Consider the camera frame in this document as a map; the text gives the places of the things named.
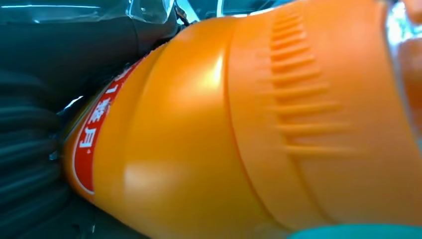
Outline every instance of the orange plastic bottle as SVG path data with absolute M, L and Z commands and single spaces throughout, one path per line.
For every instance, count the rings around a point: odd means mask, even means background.
M 422 225 L 422 11 L 405 4 L 298 0 L 188 27 L 80 115 L 69 182 L 153 238 Z

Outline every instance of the teal object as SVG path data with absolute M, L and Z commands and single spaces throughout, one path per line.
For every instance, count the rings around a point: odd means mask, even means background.
M 289 239 L 422 239 L 422 227 L 343 225 L 302 231 Z

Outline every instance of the clear plastic wrap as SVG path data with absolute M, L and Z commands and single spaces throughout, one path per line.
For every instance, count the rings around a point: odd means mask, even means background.
M 174 0 L 2 0 L 0 24 L 95 22 L 125 16 L 163 24 L 173 4 Z

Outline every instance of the red label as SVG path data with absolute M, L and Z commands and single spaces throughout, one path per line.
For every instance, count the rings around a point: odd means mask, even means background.
M 89 111 L 76 138 L 72 158 L 73 174 L 79 185 L 90 194 L 94 194 L 93 161 L 98 135 L 110 106 L 136 65 L 132 65 L 110 83 Z

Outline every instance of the bottle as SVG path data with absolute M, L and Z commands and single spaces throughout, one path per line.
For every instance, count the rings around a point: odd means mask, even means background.
M 298 0 L 192 25 L 76 119 L 68 180 L 152 238 L 420 225 L 421 9 Z

